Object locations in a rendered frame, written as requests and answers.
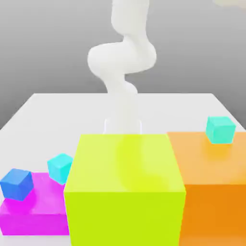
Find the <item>small cyan cube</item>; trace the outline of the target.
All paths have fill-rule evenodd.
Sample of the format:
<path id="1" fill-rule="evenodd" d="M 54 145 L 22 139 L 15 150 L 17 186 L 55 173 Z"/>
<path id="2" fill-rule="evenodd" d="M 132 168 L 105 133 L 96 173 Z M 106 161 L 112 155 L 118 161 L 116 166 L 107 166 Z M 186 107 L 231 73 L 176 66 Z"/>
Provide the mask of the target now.
<path id="1" fill-rule="evenodd" d="M 48 160 L 49 177 L 59 184 L 64 185 L 67 181 L 72 163 L 73 158 L 65 153 Z"/>

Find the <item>small turquoise cube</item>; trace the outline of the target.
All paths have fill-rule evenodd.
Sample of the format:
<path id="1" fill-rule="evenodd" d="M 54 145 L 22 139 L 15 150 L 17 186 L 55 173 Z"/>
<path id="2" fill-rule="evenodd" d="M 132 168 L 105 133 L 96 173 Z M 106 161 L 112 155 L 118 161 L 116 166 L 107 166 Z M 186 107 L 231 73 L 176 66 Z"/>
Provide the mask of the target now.
<path id="1" fill-rule="evenodd" d="M 212 144 L 231 144 L 234 139 L 236 125 L 227 116 L 209 116 L 206 135 Z"/>

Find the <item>small blue cube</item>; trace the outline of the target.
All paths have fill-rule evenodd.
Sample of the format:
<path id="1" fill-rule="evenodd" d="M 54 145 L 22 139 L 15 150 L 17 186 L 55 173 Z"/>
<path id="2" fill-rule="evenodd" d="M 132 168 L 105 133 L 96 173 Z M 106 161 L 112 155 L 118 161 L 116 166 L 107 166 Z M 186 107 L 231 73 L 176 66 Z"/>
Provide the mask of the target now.
<path id="1" fill-rule="evenodd" d="M 13 168 L 0 180 L 0 187 L 4 198 L 23 201 L 34 188 L 32 174 Z"/>

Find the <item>large yellow-green box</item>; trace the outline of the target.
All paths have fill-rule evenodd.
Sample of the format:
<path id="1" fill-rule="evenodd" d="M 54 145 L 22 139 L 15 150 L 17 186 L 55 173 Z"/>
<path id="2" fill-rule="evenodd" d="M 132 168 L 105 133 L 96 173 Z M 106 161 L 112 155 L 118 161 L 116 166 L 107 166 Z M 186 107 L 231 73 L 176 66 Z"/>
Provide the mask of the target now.
<path id="1" fill-rule="evenodd" d="M 64 189 L 71 246 L 179 246 L 185 196 L 166 134 L 81 135 Z"/>

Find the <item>large orange box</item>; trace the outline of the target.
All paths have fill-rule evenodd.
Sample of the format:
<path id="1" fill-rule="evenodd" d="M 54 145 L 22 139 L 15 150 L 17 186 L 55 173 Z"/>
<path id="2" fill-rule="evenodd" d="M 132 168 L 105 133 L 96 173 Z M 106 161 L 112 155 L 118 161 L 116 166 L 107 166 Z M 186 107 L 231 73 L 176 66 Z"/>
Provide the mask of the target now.
<path id="1" fill-rule="evenodd" d="M 246 133 L 222 145 L 203 132 L 168 136 L 186 188 L 180 246 L 246 246 Z"/>

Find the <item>large magenta box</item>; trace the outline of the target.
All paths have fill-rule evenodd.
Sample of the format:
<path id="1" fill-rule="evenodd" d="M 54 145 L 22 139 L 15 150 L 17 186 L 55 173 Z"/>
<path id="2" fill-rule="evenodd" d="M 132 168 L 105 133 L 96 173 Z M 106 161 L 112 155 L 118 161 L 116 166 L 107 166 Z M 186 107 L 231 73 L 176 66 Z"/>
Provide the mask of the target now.
<path id="1" fill-rule="evenodd" d="M 23 201 L 4 199 L 0 206 L 3 235 L 69 235 L 64 185 L 47 172 L 33 172 L 33 190 Z"/>

